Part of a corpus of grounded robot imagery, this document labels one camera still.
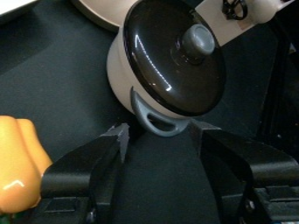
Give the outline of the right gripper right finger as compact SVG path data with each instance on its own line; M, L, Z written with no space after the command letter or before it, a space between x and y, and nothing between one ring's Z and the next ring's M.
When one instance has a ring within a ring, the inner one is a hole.
M192 121L220 224L299 224L299 162L252 139Z

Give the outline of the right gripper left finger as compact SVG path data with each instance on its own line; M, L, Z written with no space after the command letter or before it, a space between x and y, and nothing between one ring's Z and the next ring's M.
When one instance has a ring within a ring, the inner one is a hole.
M109 224L127 144L123 123L47 168L32 224Z

